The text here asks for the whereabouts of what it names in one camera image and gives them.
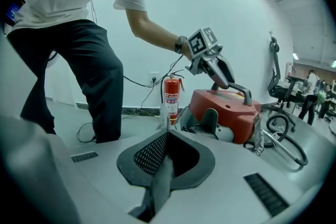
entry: office chair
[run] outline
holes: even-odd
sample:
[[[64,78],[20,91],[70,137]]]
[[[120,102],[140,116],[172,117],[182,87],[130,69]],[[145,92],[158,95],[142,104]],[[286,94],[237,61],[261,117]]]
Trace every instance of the office chair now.
[[[294,121],[290,118],[290,114],[283,110],[283,107],[286,104],[287,108],[290,108],[290,102],[293,103],[303,103],[305,101],[305,97],[302,95],[302,92],[299,91],[299,88],[295,85],[296,82],[302,81],[305,82],[305,79],[293,77],[293,76],[288,76],[287,80],[289,82],[279,82],[281,79],[281,74],[280,74],[280,67],[279,67],[279,60],[278,60],[278,55],[277,53],[280,50],[280,47],[277,43],[276,38],[272,37],[271,42],[269,44],[269,49],[273,55],[274,58],[274,63],[275,63],[275,69],[272,69],[273,75],[272,79],[268,85],[268,93],[271,97],[277,98],[277,105],[278,106],[273,106],[273,105],[262,105],[262,109],[267,109],[270,111],[276,111],[278,113],[284,114],[288,117],[289,122],[293,125],[291,128],[292,132],[295,132],[295,126],[296,124]]]

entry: fire extinguisher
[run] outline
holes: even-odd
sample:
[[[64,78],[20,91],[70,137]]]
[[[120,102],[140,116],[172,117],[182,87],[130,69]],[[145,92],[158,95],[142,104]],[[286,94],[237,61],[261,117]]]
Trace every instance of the fire extinguisher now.
[[[171,125],[178,117],[180,86],[184,91],[182,79],[174,78],[174,74],[170,74],[169,78],[164,81],[164,105],[168,110]]]

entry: fire extinguisher label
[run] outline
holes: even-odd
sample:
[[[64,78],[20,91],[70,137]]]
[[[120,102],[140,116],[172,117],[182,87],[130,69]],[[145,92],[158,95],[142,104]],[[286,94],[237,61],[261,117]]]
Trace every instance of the fire extinguisher label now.
[[[179,95],[166,93],[164,104],[169,112],[169,115],[176,115],[179,107]]]

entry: chair backrest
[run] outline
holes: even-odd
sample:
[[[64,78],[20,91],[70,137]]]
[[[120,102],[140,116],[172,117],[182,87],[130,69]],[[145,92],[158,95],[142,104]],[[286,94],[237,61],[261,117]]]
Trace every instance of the chair backrest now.
[[[274,59],[274,64],[275,64],[275,70],[274,68],[272,69],[273,74],[272,74],[272,79],[268,85],[268,93],[270,96],[275,97],[273,90],[275,86],[279,83],[279,80],[281,79],[281,73],[280,73],[280,67],[279,67],[279,59],[277,53],[279,52],[280,48],[277,43],[276,38],[272,37],[271,42],[269,43],[269,49],[272,53],[273,59]]]

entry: white wall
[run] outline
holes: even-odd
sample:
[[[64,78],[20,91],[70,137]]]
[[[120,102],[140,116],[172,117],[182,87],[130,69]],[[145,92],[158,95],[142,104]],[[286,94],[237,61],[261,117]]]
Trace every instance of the white wall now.
[[[114,10],[114,0],[93,0],[98,24],[108,30],[111,47],[124,65],[124,74],[139,82],[148,83],[149,72],[164,75],[178,55],[135,38],[123,11]],[[285,17],[271,0],[147,0],[149,17],[167,30],[190,36],[201,27],[211,27],[224,46],[226,57],[235,74],[236,82],[246,86],[253,98],[261,103],[272,102],[267,93],[273,61],[269,54],[272,31],[280,45],[279,60],[284,74],[286,62],[292,62],[292,36]],[[182,59],[175,70],[184,69]],[[180,107],[187,105],[195,89],[208,89],[211,79],[201,74],[185,76],[185,93],[181,94]],[[76,80],[71,74],[70,84],[76,102],[85,102]],[[124,83],[123,106],[139,107],[150,89]],[[160,89],[156,87],[144,107],[160,105]]]

